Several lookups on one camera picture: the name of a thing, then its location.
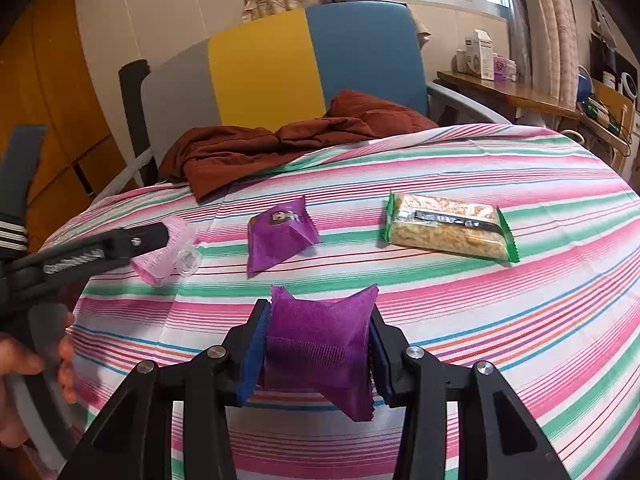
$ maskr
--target green package edge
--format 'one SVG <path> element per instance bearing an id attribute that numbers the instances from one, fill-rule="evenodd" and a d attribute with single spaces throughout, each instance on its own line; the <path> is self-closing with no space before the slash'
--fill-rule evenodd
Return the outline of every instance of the green package edge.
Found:
<path id="1" fill-rule="evenodd" d="M 390 243 L 389 231 L 391 230 L 391 224 L 396 212 L 396 200 L 394 199 L 395 195 L 395 193 L 390 192 L 388 202 L 386 203 L 386 226 L 385 230 L 383 231 L 382 237 L 384 241 L 388 243 Z M 498 213 L 498 223 L 500 224 L 500 227 L 502 228 L 502 232 L 504 234 L 504 241 L 507 246 L 508 261 L 512 264 L 517 264 L 520 261 L 520 255 L 518 254 L 518 248 L 516 247 L 516 242 L 513 239 L 511 228 L 505 220 L 502 211 L 500 211 L 500 208 L 496 207 L 495 210 Z"/>

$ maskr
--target rice cracker snack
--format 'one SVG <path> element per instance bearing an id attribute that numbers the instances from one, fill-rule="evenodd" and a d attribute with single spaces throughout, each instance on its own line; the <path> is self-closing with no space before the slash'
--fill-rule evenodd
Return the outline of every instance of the rice cracker snack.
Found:
<path id="1" fill-rule="evenodd" d="M 519 262 L 511 230 L 497 207 L 391 193 L 385 240 L 395 245 Z"/>

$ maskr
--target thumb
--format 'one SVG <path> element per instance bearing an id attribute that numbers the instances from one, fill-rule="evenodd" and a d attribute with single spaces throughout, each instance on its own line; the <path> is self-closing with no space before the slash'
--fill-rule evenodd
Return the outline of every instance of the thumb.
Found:
<path id="1" fill-rule="evenodd" d="M 44 361 L 13 337 L 0 333 L 0 376 L 10 373 L 22 375 L 39 374 Z"/>

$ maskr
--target human hand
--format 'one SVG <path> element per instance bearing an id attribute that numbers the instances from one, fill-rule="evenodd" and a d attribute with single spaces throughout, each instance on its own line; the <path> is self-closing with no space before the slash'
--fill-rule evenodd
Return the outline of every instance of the human hand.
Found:
<path id="1" fill-rule="evenodd" d="M 65 327 L 74 323 L 74 315 L 66 314 Z M 74 347 L 71 336 L 65 335 L 58 344 L 58 353 L 62 363 L 58 369 L 58 382 L 62 386 L 62 394 L 66 402 L 76 402 L 74 389 L 73 358 Z M 14 403 L 7 394 L 2 376 L 10 373 L 37 375 L 44 369 L 44 361 L 31 350 L 18 343 L 7 334 L 0 333 L 0 444 L 7 447 L 18 447 L 24 444 L 27 434 Z"/>

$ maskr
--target blue panel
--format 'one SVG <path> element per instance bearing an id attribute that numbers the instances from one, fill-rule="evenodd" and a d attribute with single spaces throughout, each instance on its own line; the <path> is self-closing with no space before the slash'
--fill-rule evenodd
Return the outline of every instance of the blue panel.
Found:
<path id="1" fill-rule="evenodd" d="M 427 114 L 427 88 L 408 9 L 344 2 L 306 10 L 327 108 L 345 88 Z"/>

